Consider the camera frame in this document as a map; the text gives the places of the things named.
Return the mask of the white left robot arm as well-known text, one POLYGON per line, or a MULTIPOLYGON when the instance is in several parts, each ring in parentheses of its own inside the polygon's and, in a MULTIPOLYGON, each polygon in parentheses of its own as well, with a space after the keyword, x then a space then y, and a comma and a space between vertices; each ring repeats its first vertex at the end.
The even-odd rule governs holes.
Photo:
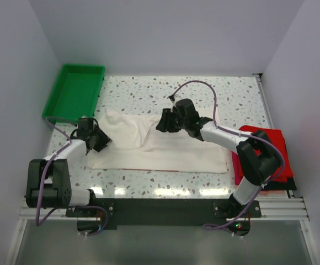
POLYGON ((76 129, 61 148, 28 166, 25 201, 30 208, 68 208, 78 206, 84 216, 93 216, 98 203, 89 189, 71 187, 70 166, 90 151, 100 152, 111 142, 94 118, 80 118, 76 129))

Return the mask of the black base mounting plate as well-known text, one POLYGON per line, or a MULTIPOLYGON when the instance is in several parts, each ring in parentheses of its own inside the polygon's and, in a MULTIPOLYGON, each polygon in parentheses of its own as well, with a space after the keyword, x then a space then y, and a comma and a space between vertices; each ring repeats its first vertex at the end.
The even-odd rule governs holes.
POLYGON ((261 218, 259 202, 242 206, 233 199, 93 199, 90 206, 66 211, 78 231, 100 232, 119 226, 200 226, 236 236, 250 231, 252 218, 261 218))

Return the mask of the pink folded t shirt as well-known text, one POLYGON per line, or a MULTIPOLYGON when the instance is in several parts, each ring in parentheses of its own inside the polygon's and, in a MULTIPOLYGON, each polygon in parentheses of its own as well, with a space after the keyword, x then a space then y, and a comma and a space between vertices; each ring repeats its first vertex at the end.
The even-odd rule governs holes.
POLYGON ((232 164, 233 164, 233 170, 234 170, 234 184, 239 185, 241 180, 243 179, 241 164, 239 162, 239 158, 236 153, 232 152, 231 155, 232 155, 232 164))

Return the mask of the green plastic tray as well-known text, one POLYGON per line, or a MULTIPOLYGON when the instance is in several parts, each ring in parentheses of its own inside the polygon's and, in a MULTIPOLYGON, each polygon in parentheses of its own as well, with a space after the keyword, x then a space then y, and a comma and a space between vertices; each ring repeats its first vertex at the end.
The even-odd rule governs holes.
POLYGON ((53 123, 92 118, 104 81, 105 67, 66 63, 61 67, 46 102, 42 118, 53 123))

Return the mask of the red folded t shirt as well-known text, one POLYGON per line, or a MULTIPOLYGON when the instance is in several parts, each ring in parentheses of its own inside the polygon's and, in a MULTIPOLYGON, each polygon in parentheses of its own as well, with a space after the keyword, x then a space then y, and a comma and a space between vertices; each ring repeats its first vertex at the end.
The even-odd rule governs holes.
POLYGON ((289 164, 289 158, 287 155, 287 150, 285 146, 285 139, 283 137, 283 134, 281 130, 277 129, 265 129, 265 128, 259 128, 255 126, 250 125, 243 125, 239 128, 241 131, 255 133, 258 130, 266 132, 268 135, 270 141, 272 144, 278 148, 278 150, 281 152, 281 154, 284 157, 285 161, 285 168, 284 171, 279 175, 278 177, 274 178, 273 180, 276 180, 278 182, 286 182, 287 178, 293 178, 294 174, 289 164))

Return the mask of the aluminium frame rail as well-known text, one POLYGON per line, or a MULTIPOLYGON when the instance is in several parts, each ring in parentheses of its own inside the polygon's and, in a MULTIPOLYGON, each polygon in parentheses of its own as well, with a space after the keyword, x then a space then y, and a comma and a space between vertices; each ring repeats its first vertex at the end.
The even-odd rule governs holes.
MULTIPOLYGON (((251 220, 259 221, 309 221, 310 217, 307 212, 305 202, 302 198, 263 198, 258 197, 259 209, 262 214, 261 218, 251 220)), ((18 220, 35 220, 36 210, 28 208, 25 201, 20 208, 18 220)), ((66 210, 56 210, 48 218, 48 220, 67 220, 66 210)))

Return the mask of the white printed t shirt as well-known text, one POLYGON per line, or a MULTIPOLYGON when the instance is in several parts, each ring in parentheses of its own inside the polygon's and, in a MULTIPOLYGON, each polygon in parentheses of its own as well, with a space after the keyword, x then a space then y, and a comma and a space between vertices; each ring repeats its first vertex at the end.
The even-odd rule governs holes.
POLYGON ((227 172, 224 149, 190 137, 186 131, 160 132, 160 115, 130 115, 107 110, 100 128, 111 143, 87 155, 91 169, 135 169, 190 173, 227 172))

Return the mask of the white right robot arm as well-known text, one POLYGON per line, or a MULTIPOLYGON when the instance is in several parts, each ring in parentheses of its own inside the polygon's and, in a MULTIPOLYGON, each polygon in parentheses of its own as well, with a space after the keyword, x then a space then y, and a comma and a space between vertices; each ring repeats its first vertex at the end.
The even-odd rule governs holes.
POLYGON ((199 141, 224 147, 237 154, 243 179, 230 199, 229 210, 236 217, 249 210, 249 204, 274 174, 285 168, 282 153, 275 147, 266 132, 241 132, 216 124, 212 118, 200 116, 191 99, 175 100, 171 108, 164 108, 156 130, 177 133, 181 130, 199 141))

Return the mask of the black folded t shirt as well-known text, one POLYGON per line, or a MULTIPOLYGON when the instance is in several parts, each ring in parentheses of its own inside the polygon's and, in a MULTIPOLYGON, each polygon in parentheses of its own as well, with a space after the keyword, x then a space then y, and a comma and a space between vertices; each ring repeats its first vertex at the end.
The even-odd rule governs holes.
POLYGON ((276 180, 270 181, 267 185, 264 186, 263 190, 297 190, 297 187, 293 178, 287 178, 286 182, 278 182, 276 180))

